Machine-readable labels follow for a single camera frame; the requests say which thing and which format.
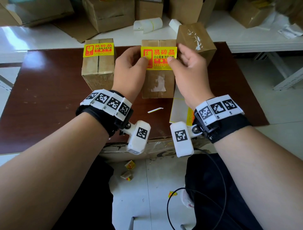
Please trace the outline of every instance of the person's right forearm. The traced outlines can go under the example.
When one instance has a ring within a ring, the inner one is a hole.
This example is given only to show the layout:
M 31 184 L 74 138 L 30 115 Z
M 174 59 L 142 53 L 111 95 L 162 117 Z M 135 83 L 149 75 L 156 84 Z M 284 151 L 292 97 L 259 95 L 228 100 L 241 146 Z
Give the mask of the person's right forearm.
M 303 161 L 251 126 L 215 148 L 264 230 L 302 229 Z

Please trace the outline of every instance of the wire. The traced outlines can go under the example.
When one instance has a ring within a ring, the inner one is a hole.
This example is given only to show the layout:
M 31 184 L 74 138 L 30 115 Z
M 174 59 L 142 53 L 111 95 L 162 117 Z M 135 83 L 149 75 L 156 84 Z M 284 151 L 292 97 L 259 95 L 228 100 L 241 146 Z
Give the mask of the wire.
M 198 149 L 198 148 L 194 148 L 194 150 L 198 150 L 198 151 L 201 151 L 201 152 L 205 153 L 205 154 L 212 160 L 212 162 L 216 165 L 217 169 L 219 170 L 219 173 L 220 173 L 220 175 L 221 175 L 221 177 L 222 177 L 222 181 L 223 181 L 223 185 L 224 185 L 224 192 L 225 192 L 225 201 L 224 201 L 224 205 L 223 205 L 223 208 L 221 208 L 220 205 L 218 205 L 215 201 L 213 201 L 213 200 L 212 200 L 211 198 L 209 198 L 207 195 L 205 195 L 205 194 L 203 194 L 203 193 L 201 193 L 201 192 L 199 192 L 199 191 L 197 191 L 197 190 L 195 190 L 195 189 L 191 189 L 191 188 L 178 188 L 177 190 L 175 190 L 175 191 L 170 195 L 170 197 L 169 197 L 169 199 L 168 199 L 168 201 L 167 201 L 167 207 L 166 207 L 167 218 L 168 218 L 168 221 L 169 221 L 169 223 L 170 223 L 170 225 L 171 225 L 171 227 L 172 227 L 173 230 L 176 230 L 176 229 L 172 226 L 172 223 L 171 223 L 170 218 L 169 218 L 169 214 L 168 214 L 168 204 L 169 204 L 169 201 L 170 201 L 171 197 L 174 195 L 174 193 L 177 192 L 177 191 L 179 191 L 179 190 L 181 190 L 181 189 L 187 189 L 187 190 L 189 190 L 189 191 L 197 192 L 197 193 L 199 193 L 199 194 L 205 196 L 206 198 L 208 198 L 210 201 L 212 201 L 214 204 L 216 204 L 219 208 L 222 209 L 221 216 L 220 216 L 219 220 L 217 221 L 216 225 L 212 228 L 212 230 L 214 230 L 214 229 L 218 226 L 218 224 L 220 223 L 220 221 L 221 221 L 221 219 L 222 219 L 222 217 L 223 217 L 224 211 L 225 211 L 226 200 L 227 200 L 227 192 L 226 192 L 226 185 L 225 185 L 224 177 L 223 177 L 223 175 L 222 175 L 222 172 L 221 172 L 219 166 L 217 165 L 217 163 L 212 159 L 212 157 L 211 157 L 206 151 L 204 151 L 204 150 L 202 150 L 202 149 Z

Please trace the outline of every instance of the person's right hand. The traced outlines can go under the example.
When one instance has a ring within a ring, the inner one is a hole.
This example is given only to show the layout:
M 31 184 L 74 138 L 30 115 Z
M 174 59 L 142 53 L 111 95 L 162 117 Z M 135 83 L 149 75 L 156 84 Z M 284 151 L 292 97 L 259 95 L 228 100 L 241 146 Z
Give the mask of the person's right hand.
M 169 57 L 168 64 L 174 71 L 176 83 L 186 104 L 195 110 L 202 102 L 215 97 L 210 90 L 206 60 L 194 50 L 178 44 L 179 60 Z

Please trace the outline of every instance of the black and white square marker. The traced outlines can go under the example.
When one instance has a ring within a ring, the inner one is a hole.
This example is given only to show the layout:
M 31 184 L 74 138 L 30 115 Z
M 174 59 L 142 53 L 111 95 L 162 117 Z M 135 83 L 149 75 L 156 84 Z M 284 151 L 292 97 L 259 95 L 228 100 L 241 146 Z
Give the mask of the black and white square marker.
M 185 129 L 180 131 L 175 131 L 177 142 L 187 140 Z
M 225 100 L 225 101 L 222 101 L 222 102 L 228 110 L 232 110 L 232 109 L 237 108 L 236 104 L 232 101 L 232 99 Z
M 118 108 L 118 106 L 120 105 L 120 103 L 121 103 L 120 101 L 118 101 L 117 99 L 112 97 L 109 100 L 109 102 L 107 103 L 107 105 L 116 110 Z
M 129 111 L 129 107 L 124 102 L 122 102 L 122 105 L 120 106 L 118 111 L 122 113 L 124 116 L 126 116 L 127 112 Z
M 142 139 L 145 140 L 146 135 L 147 135 L 147 130 L 139 127 L 137 132 L 137 137 L 141 137 Z
M 96 98 L 96 101 L 101 102 L 102 104 L 104 104 L 108 98 L 109 98 L 109 96 L 107 96 L 107 95 L 104 94 L 104 93 L 101 93 L 101 94 Z
M 212 114 L 210 108 L 208 106 L 204 107 L 199 111 L 199 114 L 201 115 L 202 119 L 205 120 L 206 118 L 210 117 Z
M 85 100 L 94 99 L 98 93 L 91 93 Z
M 210 105 L 210 106 L 211 106 L 211 108 L 212 108 L 212 110 L 213 110 L 213 112 L 214 112 L 215 114 L 222 113 L 222 112 L 226 111 L 226 110 L 224 109 L 224 107 L 223 107 L 223 105 L 222 105 L 221 102 L 217 102 L 217 103 L 212 104 L 212 105 Z

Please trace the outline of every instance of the pant leg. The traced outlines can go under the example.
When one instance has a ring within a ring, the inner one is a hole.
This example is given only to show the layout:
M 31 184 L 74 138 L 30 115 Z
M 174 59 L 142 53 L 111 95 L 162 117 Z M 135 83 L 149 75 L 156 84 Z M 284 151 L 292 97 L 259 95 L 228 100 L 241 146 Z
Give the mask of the pant leg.
M 113 195 L 108 184 L 113 173 L 114 169 L 97 156 L 52 230 L 115 230 L 112 225 Z
M 262 230 L 242 198 L 223 160 L 218 154 L 211 154 L 211 157 L 223 174 L 227 190 L 225 213 L 216 229 Z M 223 208 L 225 192 L 222 177 L 206 154 L 195 154 L 188 158 L 185 186 L 202 192 Z M 213 229 L 220 218 L 222 209 L 201 194 L 189 190 L 187 193 L 195 203 L 197 223 L 194 229 Z

